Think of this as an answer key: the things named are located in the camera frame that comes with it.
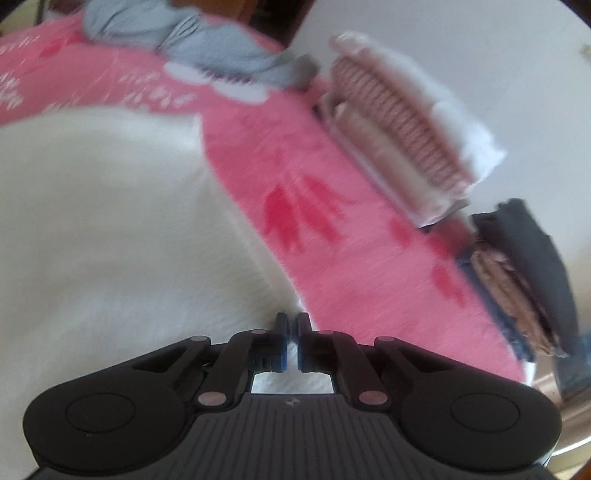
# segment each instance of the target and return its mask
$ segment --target white fuzzy blanket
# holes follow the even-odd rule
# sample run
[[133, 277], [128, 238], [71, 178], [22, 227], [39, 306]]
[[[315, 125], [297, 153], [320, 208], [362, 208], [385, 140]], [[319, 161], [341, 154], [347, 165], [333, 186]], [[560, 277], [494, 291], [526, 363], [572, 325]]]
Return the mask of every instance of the white fuzzy blanket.
[[58, 112], [0, 129], [0, 151], [0, 478], [35, 467], [21, 420], [45, 389], [298, 310], [210, 171], [198, 118]]

